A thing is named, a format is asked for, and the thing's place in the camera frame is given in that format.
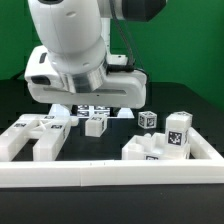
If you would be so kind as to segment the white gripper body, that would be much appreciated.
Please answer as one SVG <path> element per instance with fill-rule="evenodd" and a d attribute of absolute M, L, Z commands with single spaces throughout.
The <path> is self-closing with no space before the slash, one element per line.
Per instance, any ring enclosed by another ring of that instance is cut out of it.
<path fill-rule="evenodd" d="M 44 46 L 36 47 L 28 60 L 25 80 L 34 100 L 62 105 L 94 105 L 142 108 L 147 77 L 143 72 L 110 72 L 101 65 L 90 74 L 57 73 Z"/>

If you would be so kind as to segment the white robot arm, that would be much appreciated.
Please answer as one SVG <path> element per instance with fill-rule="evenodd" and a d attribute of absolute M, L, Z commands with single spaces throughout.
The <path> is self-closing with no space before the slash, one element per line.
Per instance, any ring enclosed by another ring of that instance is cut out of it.
<path fill-rule="evenodd" d="M 41 45 L 25 80 L 42 103 L 141 108 L 147 76 L 109 51 L 105 20 L 147 22 L 167 0 L 28 0 Z"/>

